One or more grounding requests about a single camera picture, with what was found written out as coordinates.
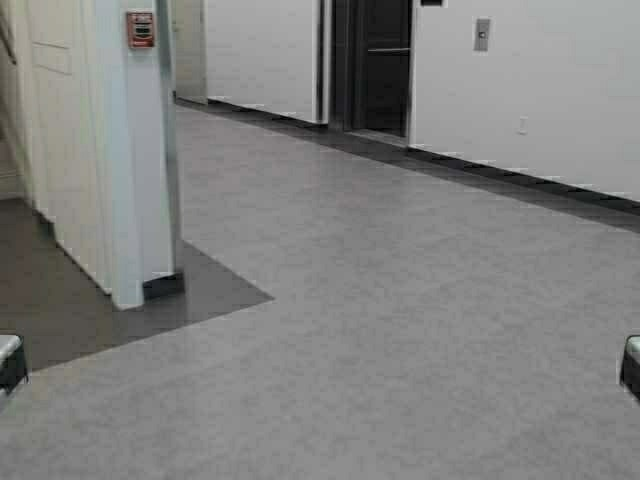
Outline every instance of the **dark floor inlay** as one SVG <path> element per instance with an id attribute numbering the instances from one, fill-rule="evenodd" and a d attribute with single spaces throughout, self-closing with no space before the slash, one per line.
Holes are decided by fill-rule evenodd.
<path id="1" fill-rule="evenodd" d="M 562 183 L 528 176 L 520 172 L 478 165 L 423 150 L 390 145 L 371 138 L 306 124 L 300 120 L 286 119 L 288 121 L 285 122 L 285 119 L 273 117 L 265 112 L 237 110 L 236 107 L 223 102 L 199 105 L 185 100 L 177 100 L 176 104 L 210 115 L 258 125 L 267 130 L 277 131 L 293 138 L 305 139 L 324 147 L 366 157 L 376 162 L 395 165 L 405 170 L 469 185 L 504 197 L 516 198 L 558 212 L 569 213 L 612 227 L 640 233 L 640 204 L 624 198 L 574 189 Z M 314 130 L 313 134 L 309 134 L 306 129 L 308 126 L 319 128 Z"/>
<path id="2" fill-rule="evenodd" d="M 0 231 L 0 334 L 24 336 L 32 370 L 273 300 L 185 244 L 186 294 L 119 312 L 23 202 L 0 202 Z"/>

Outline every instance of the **gray vinyl floor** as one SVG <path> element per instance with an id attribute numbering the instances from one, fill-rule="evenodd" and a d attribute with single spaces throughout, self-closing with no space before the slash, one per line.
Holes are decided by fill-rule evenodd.
<path id="1" fill-rule="evenodd" d="M 640 477 L 622 214 L 178 124 L 185 240 L 275 300 L 37 372 L 3 479 Z"/>

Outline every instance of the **metal door frame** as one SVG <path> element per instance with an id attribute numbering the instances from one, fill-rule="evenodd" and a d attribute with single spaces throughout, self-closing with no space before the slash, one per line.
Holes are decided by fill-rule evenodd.
<path id="1" fill-rule="evenodd" d="M 338 78 L 332 77 L 331 81 L 331 112 L 329 127 L 344 132 L 356 129 L 361 123 L 357 118 L 356 105 L 363 101 L 363 90 L 356 85 L 358 70 L 360 75 L 364 68 L 363 55 L 358 54 L 359 45 L 364 41 L 364 28 L 362 22 L 366 21 L 365 9 L 362 8 L 366 0 L 333 0 L 332 14 L 332 55 L 331 61 L 334 72 L 343 71 Z M 416 50 L 416 31 L 418 27 L 417 15 L 420 6 L 419 0 L 411 1 L 411 35 L 410 35 L 410 69 L 409 69 L 409 98 L 407 99 L 405 138 L 409 144 L 411 138 L 413 112 L 414 112 L 414 64 Z"/>

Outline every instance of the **fire alarm pull station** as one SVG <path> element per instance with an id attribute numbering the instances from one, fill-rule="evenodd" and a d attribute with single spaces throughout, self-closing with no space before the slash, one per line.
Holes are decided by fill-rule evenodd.
<path id="1" fill-rule="evenodd" d="M 127 12 L 127 32 L 129 48 L 132 50 L 155 47 L 156 34 L 153 13 Z"/>

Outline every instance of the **door frame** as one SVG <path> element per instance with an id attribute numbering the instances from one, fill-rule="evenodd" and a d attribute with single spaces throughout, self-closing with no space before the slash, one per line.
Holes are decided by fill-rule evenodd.
<path id="1" fill-rule="evenodd" d="M 169 9 L 169 13 L 171 15 L 171 50 L 172 50 L 172 64 L 173 64 L 173 88 L 177 98 L 182 98 L 184 100 L 188 100 L 195 103 L 207 104 L 209 101 L 208 96 L 208 84 L 207 84 L 207 0 L 199 0 L 198 4 L 200 5 L 200 25 L 202 26 L 202 31 L 200 35 L 200 43 L 201 43 L 201 58 L 200 65 L 201 67 L 201 91 L 199 95 L 196 96 L 182 96 L 180 95 L 180 86 L 178 85 L 178 70 L 179 70 L 179 49 L 178 49 L 178 26 L 176 24 L 176 11 L 180 7 L 180 2 L 182 0 L 170 0 L 171 8 Z"/>
<path id="2" fill-rule="evenodd" d="M 364 68 L 363 55 L 358 54 L 364 41 L 362 22 L 366 21 L 362 4 L 365 0 L 333 0 L 332 15 L 332 66 L 334 75 L 331 81 L 331 112 L 329 127 L 334 130 L 350 132 L 361 124 L 362 109 L 356 108 L 363 102 L 364 92 L 356 85 L 358 75 Z M 414 123 L 415 101 L 415 53 L 418 30 L 418 10 L 420 0 L 411 1 L 411 37 L 409 60 L 409 86 L 406 111 L 405 140 L 410 145 Z"/>

